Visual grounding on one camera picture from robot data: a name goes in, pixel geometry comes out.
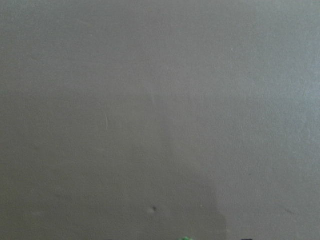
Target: gray wall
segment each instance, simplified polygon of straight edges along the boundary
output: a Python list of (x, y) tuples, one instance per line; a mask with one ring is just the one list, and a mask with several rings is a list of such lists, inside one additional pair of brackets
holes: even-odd
[(319, 12), (1, 1), (0, 239), (318, 239)]

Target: painted wall surface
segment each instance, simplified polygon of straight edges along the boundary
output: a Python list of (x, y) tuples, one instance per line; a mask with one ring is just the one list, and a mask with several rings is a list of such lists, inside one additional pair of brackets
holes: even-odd
[(3, 0), (1, 240), (315, 240), (320, 2)]

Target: textured surface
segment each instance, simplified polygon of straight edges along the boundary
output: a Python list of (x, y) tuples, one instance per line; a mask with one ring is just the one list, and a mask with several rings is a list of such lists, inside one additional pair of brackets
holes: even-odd
[(320, 3), (0, 4), (0, 239), (317, 239)]

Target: small green object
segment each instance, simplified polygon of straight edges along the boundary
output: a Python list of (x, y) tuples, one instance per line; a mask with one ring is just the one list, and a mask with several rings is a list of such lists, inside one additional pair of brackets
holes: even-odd
[(183, 237), (183, 238), (179, 238), (178, 240), (193, 240), (193, 239), (185, 236), (185, 237)]

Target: green object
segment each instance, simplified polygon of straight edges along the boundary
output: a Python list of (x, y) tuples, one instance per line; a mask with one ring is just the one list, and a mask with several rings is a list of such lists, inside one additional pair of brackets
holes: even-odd
[(179, 238), (178, 240), (193, 240), (193, 239), (185, 236), (185, 237), (183, 237), (183, 238)]

